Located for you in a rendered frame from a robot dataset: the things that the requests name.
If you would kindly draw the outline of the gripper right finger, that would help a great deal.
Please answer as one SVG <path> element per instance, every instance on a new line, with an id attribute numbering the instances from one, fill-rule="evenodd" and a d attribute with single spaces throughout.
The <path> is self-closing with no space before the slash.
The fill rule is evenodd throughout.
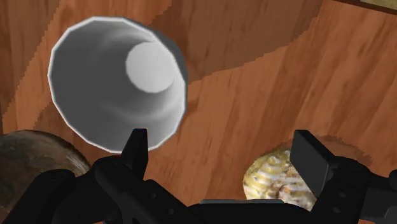
<path id="1" fill-rule="evenodd" d="M 296 130 L 290 161 L 316 197 L 305 224 L 397 224 L 397 169 L 387 178 L 335 156 L 308 130 Z"/>

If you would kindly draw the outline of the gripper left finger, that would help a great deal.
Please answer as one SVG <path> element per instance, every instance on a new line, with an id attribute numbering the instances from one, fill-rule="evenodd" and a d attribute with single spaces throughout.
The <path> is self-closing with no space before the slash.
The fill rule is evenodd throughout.
<path id="1" fill-rule="evenodd" d="M 98 159 L 84 175 L 41 173 L 2 224 L 199 224 L 182 202 L 153 180 L 146 129 L 132 131 L 122 154 Z"/>

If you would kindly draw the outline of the yellow and white round pastry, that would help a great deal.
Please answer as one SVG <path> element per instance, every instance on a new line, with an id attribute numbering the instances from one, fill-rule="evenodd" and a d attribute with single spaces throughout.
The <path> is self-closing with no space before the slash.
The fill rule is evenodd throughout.
<path id="1" fill-rule="evenodd" d="M 257 158 L 242 184 L 246 198 L 280 199 L 311 211 L 316 197 L 290 162 L 289 148 L 278 148 Z"/>

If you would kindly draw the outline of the white cup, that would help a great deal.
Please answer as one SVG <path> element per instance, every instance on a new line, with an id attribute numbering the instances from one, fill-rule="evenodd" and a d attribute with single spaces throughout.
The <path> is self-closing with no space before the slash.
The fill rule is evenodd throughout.
<path id="1" fill-rule="evenodd" d="M 134 129 L 148 148 L 178 130 L 187 108 L 188 72 L 166 35 L 123 17 L 94 16 L 70 26 L 51 51 L 54 105 L 86 142 L 121 153 Z"/>

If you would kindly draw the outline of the brown round object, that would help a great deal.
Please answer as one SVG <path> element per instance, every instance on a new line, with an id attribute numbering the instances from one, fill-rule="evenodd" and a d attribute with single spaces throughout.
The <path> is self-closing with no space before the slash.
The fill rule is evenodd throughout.
<path id="1" fill-rule="evenodd" d="M 90 169 L 71 143 L 48 132 L 19 130 L 0 136 L 0 209 L 10 212 L 42 172 L 68 169 L 80 176 Z"/>

